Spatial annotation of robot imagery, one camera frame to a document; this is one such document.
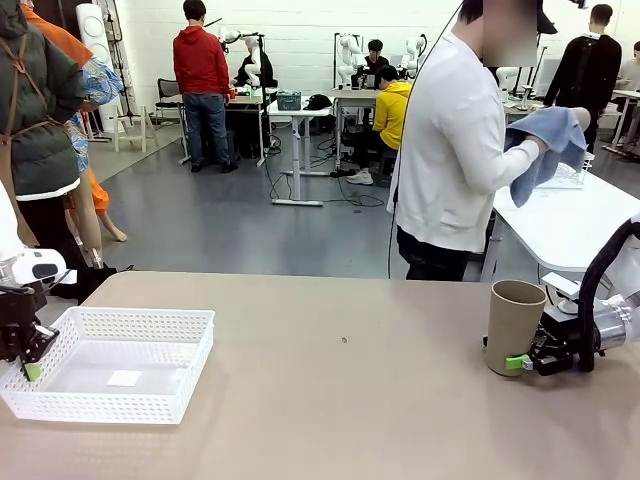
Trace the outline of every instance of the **cup rim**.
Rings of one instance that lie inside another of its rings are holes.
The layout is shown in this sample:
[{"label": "cup rim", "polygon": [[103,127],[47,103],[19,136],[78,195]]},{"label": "cup rim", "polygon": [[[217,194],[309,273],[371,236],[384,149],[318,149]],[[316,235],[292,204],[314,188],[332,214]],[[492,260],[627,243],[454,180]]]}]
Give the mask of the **cup rim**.
[{"label": "cup rim", "polygon": [[[542,294],[542,300],[538,301],[538,302],[527,302],[527,303],[522,303],[522,302],[516,302],[515,300],[511,300],[509,298],[505,298],[504,296],[500,295],[498,292],[496,292],[496,287],[500,286],[500,285],[504,285],[506,283],[516,283],[519,285],[526,285],[528,287],[533,287],[536,290],[538,290],[541,294]],[[540,287],[539,285],[535,285],[533,283],[529,283],[529,282],[525,282],[523,280],[500,280],[499,282],[495,282],[493,285],[491,285],[491,292],[498,297],[501,300],[504,300],[505,302],[509,302],[513,305],[522,305],[522,306],[531,306],[531,305],[543,305],[545,303],[547,303],[547,292],[545,292],[542,287]]]}]

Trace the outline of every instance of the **brown cylindrical container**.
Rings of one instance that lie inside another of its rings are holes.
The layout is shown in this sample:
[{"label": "brown cylindrical container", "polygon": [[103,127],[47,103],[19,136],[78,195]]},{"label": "brown cylindrical container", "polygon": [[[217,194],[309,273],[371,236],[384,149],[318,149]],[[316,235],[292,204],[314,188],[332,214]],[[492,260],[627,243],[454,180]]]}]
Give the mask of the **brown cylindrical container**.
[{"label": "brown cylindrical container", "polygon": [[547,302],[540,287],[507,280],[491,289],[489,339],[485,362],[494,372],[507,377],[522,375],[524,370],[507,370],[507,357],[528,353]]}]

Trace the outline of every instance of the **red jacket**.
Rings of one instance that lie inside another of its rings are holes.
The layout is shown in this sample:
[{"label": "red jacket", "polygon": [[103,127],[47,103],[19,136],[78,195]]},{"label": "red jacket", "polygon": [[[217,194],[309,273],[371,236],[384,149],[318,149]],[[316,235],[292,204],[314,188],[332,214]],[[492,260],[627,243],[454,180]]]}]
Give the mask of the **red jacket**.
[{"label": "red jacket", "polygon": [[173,41],[180,93],[229,93],[229,67],[220,41],[202,27],[187,27]]}]

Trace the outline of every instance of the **man in red jacket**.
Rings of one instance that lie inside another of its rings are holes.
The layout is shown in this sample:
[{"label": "man in red jacket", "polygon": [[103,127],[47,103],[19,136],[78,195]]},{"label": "man in red jacket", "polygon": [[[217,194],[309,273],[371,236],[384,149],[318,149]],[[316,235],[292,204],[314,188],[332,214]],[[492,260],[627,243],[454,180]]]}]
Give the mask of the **man in red jacket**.
[{"label": "man in red jacket", "polygon": [[229,156],[225,107],[229,104],[229,67],[220,41],[202,28],[207,7],[201,0],[186,0],[189,26],[173,41],[173,66],[187,114],[191,171],[202,170],[203,128],[211,129],[222,173],[238,168]]}]

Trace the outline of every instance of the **man in yellow jacket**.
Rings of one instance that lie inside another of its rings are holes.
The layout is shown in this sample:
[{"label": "man in yellow jacket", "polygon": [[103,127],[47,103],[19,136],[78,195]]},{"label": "man in yellow jacket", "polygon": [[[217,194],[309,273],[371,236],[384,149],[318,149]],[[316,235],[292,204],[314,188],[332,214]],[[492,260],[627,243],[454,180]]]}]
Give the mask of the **man in yellow jacket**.
[{"label": "man in yellow jacket", "polygon": [[355,185],[373,184],[369,173],[369,150],[375,150],[379,154],[385,150],[397,151],[402,141],[404,114],[411,84],[399,82],[397,70],[390,65],[380,68],[376,72],[376,79],[382,91],[376,101],[373,130],[366,130],[354,139],[353,162],[360,166],[360,171],[347,177],[347,182]]}]

